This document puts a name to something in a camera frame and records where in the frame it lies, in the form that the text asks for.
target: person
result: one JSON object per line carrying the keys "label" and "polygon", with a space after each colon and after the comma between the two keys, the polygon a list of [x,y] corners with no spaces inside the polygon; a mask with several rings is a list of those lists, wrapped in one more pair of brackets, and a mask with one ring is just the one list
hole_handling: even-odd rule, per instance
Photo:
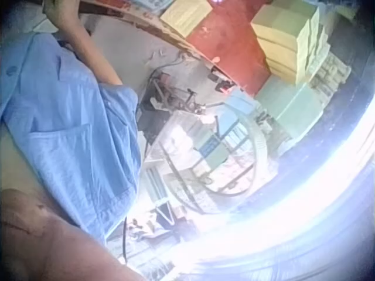
{"label": "person", "polygon": [[137,95],[79,2],[45,0],[74,53],[37,33],[1,48],[1,280],[143,280],[104,246],[137,195]]}

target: bright light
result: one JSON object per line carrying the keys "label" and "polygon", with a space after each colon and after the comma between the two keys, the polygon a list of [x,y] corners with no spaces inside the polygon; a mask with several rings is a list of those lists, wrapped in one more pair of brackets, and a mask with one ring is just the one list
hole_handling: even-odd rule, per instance
{"label": "bright light", "polygon": [[310,222],[330,206],[364,167],[374,147],[359,149],[375,120],[373,100],[344,144],[300,188],[272,208],[248,221],[209,233],[179,248],[175,263],[190,268],[200,260],[240,257],[289,241],[311,227]]}
{"label": "bright light", "polygon": [[180,153],[187,152],[193,147],[193,140],[182,129],[180,125],[176,125],[171,133],[173,145]]}
{"label": "bright light", "polygon": [[215,118],[215,115],[212,115],[212,114],[209,114],[209,115],[201,115],[199,117],[199,119],[201,120],[201,122],[203,124],[213,124],[215,123],[216,121],[216,118]]}

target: black wire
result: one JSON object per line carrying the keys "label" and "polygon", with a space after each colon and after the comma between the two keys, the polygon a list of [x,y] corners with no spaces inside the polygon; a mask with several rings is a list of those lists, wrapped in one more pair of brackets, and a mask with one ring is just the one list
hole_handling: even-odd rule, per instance
{"label": "black wire", "polygon": [[128,258],[127,258],[127,221],[128,217],[125,218],[124,221],[124,227],[122,229],[122,255],[125,259],[125,264],[128,264]]}

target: hand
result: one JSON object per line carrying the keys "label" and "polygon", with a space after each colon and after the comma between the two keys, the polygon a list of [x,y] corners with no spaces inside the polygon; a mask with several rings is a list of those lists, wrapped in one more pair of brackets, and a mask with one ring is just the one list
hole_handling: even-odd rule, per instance
{"label": "hand", "polygon": [[78,9],[80,0],[45,0],[47,18],[63,32],[69,32],[80,25]]}

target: stacked boxes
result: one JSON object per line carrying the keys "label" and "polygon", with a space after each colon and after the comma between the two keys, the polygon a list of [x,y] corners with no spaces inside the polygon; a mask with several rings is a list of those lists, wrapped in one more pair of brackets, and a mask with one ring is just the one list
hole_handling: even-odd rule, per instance
{"label": "stacked boxes", "polygon": [[303,81],[324,40],[318,7],[302,0],[275,0],[259,10],[251,26],[271,72],[290,84]]}

